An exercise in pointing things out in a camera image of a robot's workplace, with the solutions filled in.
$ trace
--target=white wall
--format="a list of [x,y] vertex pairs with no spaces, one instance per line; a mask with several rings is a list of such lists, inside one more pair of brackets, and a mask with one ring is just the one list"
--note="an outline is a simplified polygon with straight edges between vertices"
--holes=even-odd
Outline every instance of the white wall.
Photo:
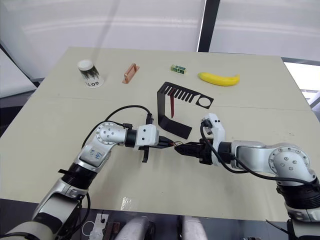
[[205,0],[0,0],[0,42],[31,78],[69,46],[196,51]]
[[320,61],[320,0],[220,0],[209,51]]

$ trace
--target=black holder with slots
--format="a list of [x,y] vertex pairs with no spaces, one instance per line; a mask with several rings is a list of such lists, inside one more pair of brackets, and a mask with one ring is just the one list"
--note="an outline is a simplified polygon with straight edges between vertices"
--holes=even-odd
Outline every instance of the black holder with slots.
[[[179,99],[189,103],[193,101],[195,96],[199,95],[199,98],[197,99],[195,104],[205,109],[210,108],[214,99],[212,97],[203,95],[200,92],[167,81],[158,90],[157,108],[159,126],[174,135],[177,135],[184,139],[188,139],[192,127],[184,125],[177,121],[173,121],[166,116],[166,95],[173,96],[175,99]],[[207,106],[201,105],[199,100],[202,98],[208,99],[210,104]]]

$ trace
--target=banana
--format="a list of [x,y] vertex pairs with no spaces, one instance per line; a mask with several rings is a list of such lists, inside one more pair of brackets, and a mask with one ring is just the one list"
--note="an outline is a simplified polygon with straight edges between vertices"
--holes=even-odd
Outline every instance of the banana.
[[205,82],[219,86],[233,86],[240,80],[239,74],[236,76],[218,76],[208,72],[200,72],[198,73],[198,77]]

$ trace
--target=wire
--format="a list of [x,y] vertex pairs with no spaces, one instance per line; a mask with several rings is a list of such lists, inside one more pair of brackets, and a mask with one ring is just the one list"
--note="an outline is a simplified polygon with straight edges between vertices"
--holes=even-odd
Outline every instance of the wire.
[[12,233],[6,233],[4,235],[0,235],[0,239],[4,239],[8,237],[14,237],[12,239],[21,239],[17,237],[23,237],[24,239],[37,239],[33,234],[30,234],[27,232],[12,232]]
[[280,231],[282,231],[282,232],[284,232],[284,233],[286,233],[286,234],[294,237],[294,239],[298,239],[298,238],[296,237],[296,235],[294,235],[293,233],[291,233],[291,232],[283,229],[282,227],[280,227],[280,226],[278,226],[278,225],[275,225],[274,223],[268,221],[267,219],[266,219],[265,221],[266,221],[268,224],[270,224],[271,226],[274,226],[275,228],[279,229]]
[[81,209],[82,209],[82,200],[80,201],[79,203],[79,214],[78,214],[78,217],[76,218],[76,220],[74,221],[74,224],[73,224],[73,227],[72,227],[72,231],[74,231],[76,229],[76,226],[77,226],[77,222],[78,222],[78,219],[80,218],[81,216]]
[[86,237],[89,237],[89,236],[90,236],[90,233],[89,233],[89,235],[87,235],[87,234],[84,233],[84,227],[85,227],[85,225],[86,225],[87,223],[92,223],[93,226],[95,226],[95,223],[94,223],[93,221],[86,221],[86,222],[82,225],[82,228],[81,228],[82,234],[85,235]]
[[86,193],[85,196],[86,196],[88,204],[87,204],[87,207],[86,207],[86,212],[85,212],[83,220],[79,223],[79,225],[74,227],[73,230],[70,233],[67,233],[63,238],[61,238],[61,240],[69,240],[69,239],[71,239],[73,234],[75,234],[81,228],[81,226],[86,222],[86,220],[87,220],[87,218],[89,216],[89,213],[90,213],[90,209],[91,209],[91,200],[90,200],[90,196],[89,196],[88,192]]
[[214,153],[214,155],[216,156],[216,158],[218,159],[218,161],[222,164],[222,166],[227,169],[229,172],[231,173],[234,173],[234,174],[245,174],[247,173],[248,171],[238,171],[238,170],[233,170],[231,169],[230,167],[228,167],[226,165],[226,163],[222,160],[221,156],[217,153],[217,151],[215,150],[214,146],[212,146],[212,144],[209,142],[209,140],[206,138],[205,136],[205,133],[204,133],[204,122],[201,123],[201,126],[200,126],[200,133],[201,133],[201,136],[202,136],[202,139],[204,140],[204,142],[210,147],[211,151]]
[[301,180],[298,178],[292,178],[292,177],[278,177],[278,176],[266,176],[266,175],[262,175],[259,174],[255,171],[252,171],[250,168],[248,168],[242,161],[239,160],[239,158],[237,158],[236,156],[234,156],[234,159],[245,169],[247,170],[249,173],[251,173],[252,175],[255,175],[258,178],[261,179],[266,179],[266,180],[274,180],[274,181],[284,181],[284,182],[297,182],[297,183],[302,183],[305,185],[311,185],[312,187],[314,186],[311,182],[305,181],[305,180]]
[[80,214],[78,215],[78,219],[76,220],[76,222],[78,222],[78,221],[81,222],[81,215]]
[[141,106],[141,105],[128,105],[128,106],[123,106],[118,108],[117,110],[114,110],[112,113],[109,114],[109,116],[106,117],[106,119],[104,121],[108,121],[109,118],[111,118],[113,115],[115,115],[117,112],[123,110],[123,109],[130,109],[130,108],[140,108],[140,109],[144,109],[148,114],[150,114],[150,111],[148,110],[148,108]]
[[102,222],[102,214],[104,214],[104,209],[102,210],[102,212],[101,212],[101,218],[100,218],[100,222]]

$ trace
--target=table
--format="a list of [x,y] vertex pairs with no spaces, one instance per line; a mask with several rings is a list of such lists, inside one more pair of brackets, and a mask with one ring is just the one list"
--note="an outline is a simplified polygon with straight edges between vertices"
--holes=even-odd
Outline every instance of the table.
[[[210,109],[175,101],[174,120],[192,126],[191,134],[185,140],[160,128],[161,135],[174,141],[197,141],[200,119],[215,113],[225,128],[226,141],[298,145],[320,174],[318,120],[280,57],[99,49],[95,65],[105,83],[88,88],[77,62],[91,58],[94,51],[69,48],[0,139],[2,198],[40,202],[61,177],[57,171],[67,169],[77,156],[91,128],[119,107],[143,105],[157,124],[156,92],[166,81],[214,101]],[[123,84],[123,74],[132,63],[140,69],[129,84]],[[172,64],[186,67],[187,74],[170,71]],[[240,74],[240,82],[216,86],[198,79],[198,72]],[[112,120],[136,127],[144,124],[145,113],[127,109]],[[89,189],[93,208],[240,220],[288,219],[273,181],[199,164],[172,148],[151,149],[148,163],[142,163],[142,157],[142,151],[132,148],[112,150]]]

